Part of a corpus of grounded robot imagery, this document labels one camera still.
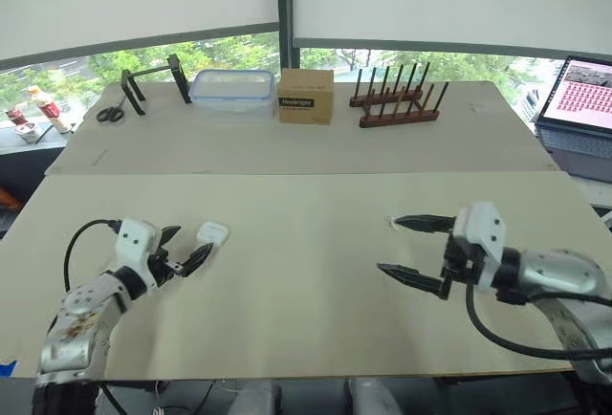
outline gray floor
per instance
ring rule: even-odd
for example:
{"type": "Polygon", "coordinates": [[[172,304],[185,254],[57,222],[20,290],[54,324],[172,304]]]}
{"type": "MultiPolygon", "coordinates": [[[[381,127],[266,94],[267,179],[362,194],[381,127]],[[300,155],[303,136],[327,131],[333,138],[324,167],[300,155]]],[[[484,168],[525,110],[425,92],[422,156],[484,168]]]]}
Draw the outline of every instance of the gray floor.
{"type": "MultiPolygon", "coordinates": [[[[559,374],[496,378],[459,384],[440,384],[433,379],[382,379],[405,415],[496,414],[530,415],[576,405],[572,390],[559,374]]],[[[343,379],[280,380],[284,415],[339,415],[345,408],[343,379]]],[[[228,412],[244,382],[217,381],[200,414],[228,412]]],[[[166,415],[191,413],[202,400],[210,382],[178,381],[159,397],[140,389],[112,387],[112,392],[130,415],[149,415],[157,406],[177,405],[166,415]]],[[[0,413],[30,414],[33,381],[0,379],[0,413]]],[[[98,414],[115,415],[100,397],[98,414]]]]}

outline laptop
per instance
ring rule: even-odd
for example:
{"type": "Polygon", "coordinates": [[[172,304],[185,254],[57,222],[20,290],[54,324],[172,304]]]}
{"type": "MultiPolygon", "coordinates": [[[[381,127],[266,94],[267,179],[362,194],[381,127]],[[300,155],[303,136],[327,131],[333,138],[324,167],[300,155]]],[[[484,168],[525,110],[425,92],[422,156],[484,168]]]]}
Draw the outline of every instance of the laptop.
{"type": "Polygon", "coordinates": [[[612,62],[568,56],[535,130],[562,170],[612,183],[612,62]]]}

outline wooden board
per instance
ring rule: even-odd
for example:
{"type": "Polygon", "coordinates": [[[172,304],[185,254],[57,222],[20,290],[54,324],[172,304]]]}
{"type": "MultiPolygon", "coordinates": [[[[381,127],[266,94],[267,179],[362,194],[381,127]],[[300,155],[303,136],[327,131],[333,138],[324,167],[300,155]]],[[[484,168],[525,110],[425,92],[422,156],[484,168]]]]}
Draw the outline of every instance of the wooden board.
{"type": "MultiPolygon", "coordinates": [[[[456,375],[567,368],[489,343],[471,326],[464,289],[449,301],[410,290],[376,269],[401,263],[439,273],[444,235],[393,230],[386,218],[455,215],[494,201],[520,250],[569,248],[612,273],[612,237],[560,172],[333,176],[134,175],[45,179],[0,242],[1,361],[35,371],[63,297],[62,261],[72,234],[95,218],[181,225],[168,249],[182,261],[206,220],[231,235],[191,278],[139,299],[112,340],[110,379],[208,379],[355,375],[456,375]]],[[[113,259],[115,235],[85,232],[72,279],[113,259]]],[[[481,295],[477,309],[498,334],[559,347],[534,307],[481,295]]]]}
{"type": "Polygon", "coordinates": [[[126,102],[124,121],[100,125],[96,113],[121,100],[110,86],[47,174],[557,170],[490,82],[452,82],[434,123],[375,130],[359,128],[363,112],[348,103],[354,89],[335,85],[330,125],[301,125],[207,120],[201,107],[183,103],[174,83],[145,83],[146,116],[126,102]]]}

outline black metal stand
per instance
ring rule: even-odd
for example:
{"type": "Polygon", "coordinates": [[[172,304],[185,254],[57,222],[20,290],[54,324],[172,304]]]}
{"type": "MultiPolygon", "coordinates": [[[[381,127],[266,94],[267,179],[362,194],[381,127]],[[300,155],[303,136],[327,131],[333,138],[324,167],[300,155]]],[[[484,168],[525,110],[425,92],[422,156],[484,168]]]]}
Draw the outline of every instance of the black metal stand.
{"type": "Polygon", "coordinates": [[[183,97],[183,101],[186,104],[191,103],[191,98],[189,98],[189,83],[185,77],[185,72],[183,72],[183,67],[181,66],[181,62],[179,61],[179,57],[175,54],[170,55],[168,57],[168,65],[160,66],[159,68],[146,69],[144,71],[138,71],[137,73],[130,73],[128,69],[124,69],[121,71],[121,88],[125,93],[125,97],[129,99],[132,107],[139,116],[143,116],[146,113],[142,110],[141,106],[138,104],[138,101],[145,101],[144,94],[142,93],[139,86],[136,84],[136,80],[134,77],[144,76],[146,74],[158,73],[159,71],[170,70],[172,76],[174,77],[174,81],[176,82],[177,87],[179,87],[179,91],[181,92],[181,96],[183,97]]]}

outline window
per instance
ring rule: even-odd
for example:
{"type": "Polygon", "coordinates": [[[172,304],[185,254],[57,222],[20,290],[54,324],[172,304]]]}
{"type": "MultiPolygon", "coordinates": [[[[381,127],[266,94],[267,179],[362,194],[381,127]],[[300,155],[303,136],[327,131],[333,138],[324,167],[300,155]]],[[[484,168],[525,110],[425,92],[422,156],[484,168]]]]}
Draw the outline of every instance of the window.
{"type": "MultiPolygon", "coordinates": [[[[523,121],[539,112],[555,82],[563,61],[504,55],[450,54],[440,52],[396,52],[359,49],[302,49],[301,66],[306,69],[333,69],[336,82],[355,82],[360,68],[376,67],[376,80],[383,80],[384,68],[392,66],[389,79],[397,76],[401,64],[430,62],[427,80],[490,80],[523,121]]],[[[368,80],[364,70],[361,80],[368,80]]]]}
{"type": "MultiPolygon", "coordinates": [[[[123,69],[138,71],[163,66],[170,54],[181,60],[192,80],[206,68],[266,69],[280,72],[278,33],[246,34],[178,44],[121,50],[0,71],[0,123],[11,125],[5,111],[19,104],[28,120],[43,121],[29,103],[26,89],[38,85],[54,95],[56,103],[72,121],[78,121],[99,98],[106,85],[120,80],[123,69]]],[[[172,80],[170,73],[139,77],[139,81],[172,80]]]]}

